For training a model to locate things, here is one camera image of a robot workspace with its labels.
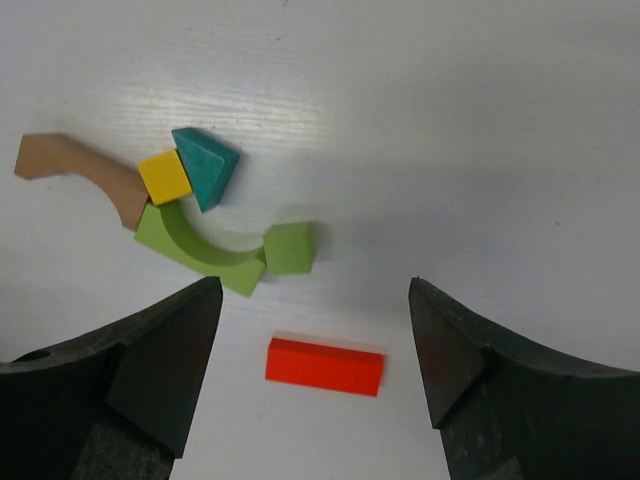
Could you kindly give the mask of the red rectangular wood block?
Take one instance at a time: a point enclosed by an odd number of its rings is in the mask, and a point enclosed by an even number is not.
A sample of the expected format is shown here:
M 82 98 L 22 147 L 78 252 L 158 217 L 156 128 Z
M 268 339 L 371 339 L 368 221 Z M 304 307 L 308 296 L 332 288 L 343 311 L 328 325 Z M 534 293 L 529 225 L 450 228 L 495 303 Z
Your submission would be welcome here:
M 379 353 L 274 337 L 267 350 L 265 379 L 376 397 L 385 363 Z

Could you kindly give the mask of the light green wood cube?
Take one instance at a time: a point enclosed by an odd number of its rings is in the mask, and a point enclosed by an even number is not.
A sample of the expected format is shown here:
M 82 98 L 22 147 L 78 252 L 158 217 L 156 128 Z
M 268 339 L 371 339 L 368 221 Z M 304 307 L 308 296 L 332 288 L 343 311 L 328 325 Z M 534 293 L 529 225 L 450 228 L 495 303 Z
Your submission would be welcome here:
M 267 270 L 276 276 L 310 273 L 316 255 L 311 222 L 277 224 L 263 235 Z

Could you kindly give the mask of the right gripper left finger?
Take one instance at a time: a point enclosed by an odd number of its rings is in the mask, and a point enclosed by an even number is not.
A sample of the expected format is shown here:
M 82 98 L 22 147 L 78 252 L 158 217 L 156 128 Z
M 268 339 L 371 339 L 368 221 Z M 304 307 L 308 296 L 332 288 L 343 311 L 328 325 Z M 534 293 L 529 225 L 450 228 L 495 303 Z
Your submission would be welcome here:
M 5 479 L 166 479 L 186 447 L 223 303 L 215 277 L 1 366 Z

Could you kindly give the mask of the yellow wood cube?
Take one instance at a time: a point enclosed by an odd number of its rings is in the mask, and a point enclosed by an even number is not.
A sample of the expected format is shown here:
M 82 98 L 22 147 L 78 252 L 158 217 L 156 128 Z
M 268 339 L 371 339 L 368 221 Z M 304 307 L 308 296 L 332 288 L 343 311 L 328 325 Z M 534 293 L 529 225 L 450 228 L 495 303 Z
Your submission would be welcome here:
M 168 150 L 137 164 L 137 169 L 154 205 L 179 200 L 193 193 L 176 150 Z

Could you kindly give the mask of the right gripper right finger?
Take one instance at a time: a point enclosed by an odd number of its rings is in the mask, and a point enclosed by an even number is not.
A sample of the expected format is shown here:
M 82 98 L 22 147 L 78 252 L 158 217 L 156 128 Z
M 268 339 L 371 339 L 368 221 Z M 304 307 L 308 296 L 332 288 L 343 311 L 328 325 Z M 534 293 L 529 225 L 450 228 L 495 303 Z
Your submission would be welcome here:
M 454 479 L 635 479 L 639 376 L 556 351 L 426 280 L 409 288 L 432 426 Z

